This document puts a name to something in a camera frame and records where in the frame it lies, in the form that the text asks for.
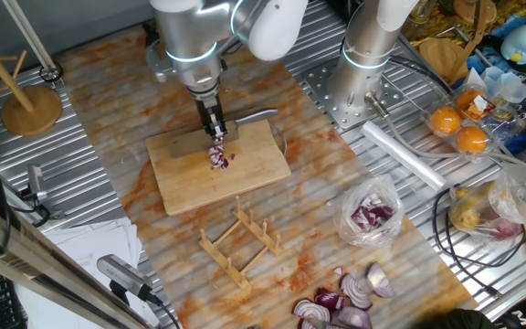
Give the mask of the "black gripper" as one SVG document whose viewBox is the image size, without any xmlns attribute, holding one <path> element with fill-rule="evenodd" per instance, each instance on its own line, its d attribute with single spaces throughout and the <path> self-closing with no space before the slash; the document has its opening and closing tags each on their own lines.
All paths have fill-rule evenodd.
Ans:
<svg viewBox="0 0 526 329">
<path fill-rule="evenodd" d="M 194 93 L 200 121 L 205 124 L 206 134 L 214 143 L 222 143 L 226 136 L 225 119 L 218 91 Z"/>
</svg>

